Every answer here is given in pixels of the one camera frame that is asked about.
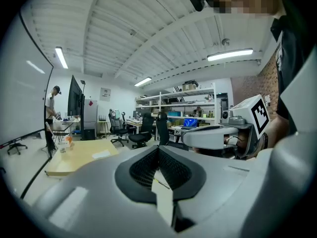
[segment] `laptop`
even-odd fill
[[[197,127],[197,119],[195,118],[185,118],[184,119],[184,125],[182,129],[190,130]]]

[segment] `cap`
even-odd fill
[[[54,89],[56,89],[56,90],[57,90],[57,93],[61,94],[61,91],[60,91],[60,88],[59,88],[59,86],[58,86],[58,85],[54,86]]]

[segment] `white shelving unit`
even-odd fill
[[[198,95],[208,95],[213,94],[214,100],[212,102],[198,102],[198,103],[177,103],[177,104],[162,104],[162,100],[167,100],[170,98],[182,98],[187,96],[198,96]],[[216,99],[216,90],[215,85],[213,84],[213,87],[209,88],[202,88],[202,89],[195,89],[195,90],[188,90],[183,92],[177,92],[177,93],[167,93],[167,94],[159,94],[155,96],[149,96],[141,99],[135,100],[135,107],[136,108],[159,108],[159,111],[161,110],[161,107],[192,107],[192,106],[214,106],[214,118],[202,118],[198,117],[199,120],[205,120],[205,121],[217,121],[217,99]],[[157,105],[149,105],[150,101],[157,102]],[[175,119],[184,119],[188,118],[185,116],[182,117],[175,117],[175,116],[167,116],[168,118],[175,118]]]

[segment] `floor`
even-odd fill
[[[80,136],[73,137],[74,140],[80,140]],[[109,136],[108,139],[117,138],[117,136]],[[47,160],[47,150],[45,148],[45,139],[30,136],[22,141],[21,144],[27,145],[28,149],[24,147],[19,148],[21,155],[18,155],[15,150],[7,154],[8,146],[0,150],[0,166],[4,167],[6,173],[3,175],[9,189],[18,197],[22,194],[24,188],[31,180],[37,170]],[[154,137],[147,142],[148,146],[158,144]],[[119,142],[114,143],[115,148],[120,152],[132,149],[132,143],[124,142],[124,147]],[[48,177],[45,168],[39,173],[31,187],[27,191],[24,201],[29,205],[33,205],[37,198],[42,195],[46,190],[58,183],[62,178]],[[158,171],[155,174],[152,191],[158,196],[158,211],[162,214],[167,223],[171,223],[172,217],[172,191],[168,188],[167,182],[163,175]]]

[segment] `poster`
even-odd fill
[[[101,101],[110,101],[111,90],[107,88],[100,89],[100,100]]]

